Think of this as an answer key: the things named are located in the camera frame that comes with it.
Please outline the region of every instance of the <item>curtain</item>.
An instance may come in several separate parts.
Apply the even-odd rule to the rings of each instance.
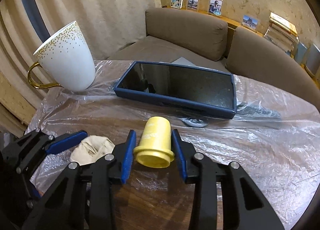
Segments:
[[[33,52],[41,40],[32,27],[21,0],[0,1],[0,126],[16,136],[23,135],[36,108],[46,95],[29,85],[27,72],[35,62]],[[38,82],[51,81],[48,74],[35,70]]]
[[[35,108],[46,91],[33,88],[27,81],[29,67],[36,61],[33,52],[42,44],[32,27],[21,0],[0,2],[0,71]],[[36,80],[49,83],[43,69],[34,69]]]
[[[145,11],[160,7],[160,0],[36,0],[53,35],[76,20],[92,56],[107,59],[116,51],[146,36]]]

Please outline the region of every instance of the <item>gold polka dots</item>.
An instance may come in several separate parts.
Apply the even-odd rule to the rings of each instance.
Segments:
[[[34,53],[34,56],[37,60],[41,60],[46,56],[50,55],[50,58],[52,59],[51,56],[53,56],[54,48],[56,46],[60,48],[60,53],[63,53],[63,46],[68,45],[65,52],[69,53],[70,48],[70,53],[73,53],[75,45],[80,46],[81,44],[85,45],[86,41],[80,30],[79,25],[77,24],[77,22],[74,22],[68,25],[59,34],[54,34],[53,38],[50,41],[45,42],[45,44],[42,44],[41,48]]]

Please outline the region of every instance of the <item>tablet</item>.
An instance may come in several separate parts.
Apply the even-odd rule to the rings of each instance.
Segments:
[[[203,67],[135,61],[116,83],[117,96],[232,119],[233,75]]]

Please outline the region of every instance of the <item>black screen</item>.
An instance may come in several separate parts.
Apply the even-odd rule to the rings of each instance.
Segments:
[[[233,108],[230,75],[206,70],[136,63],[118,87]]]

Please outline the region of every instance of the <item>yellow plastic container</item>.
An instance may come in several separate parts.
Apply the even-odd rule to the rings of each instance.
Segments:
[[[171,151],[170,122],[163,117],[151,117],[144,127],[139,146],[133,150],[136,161],[146,167],[165,168],[174,160]]]

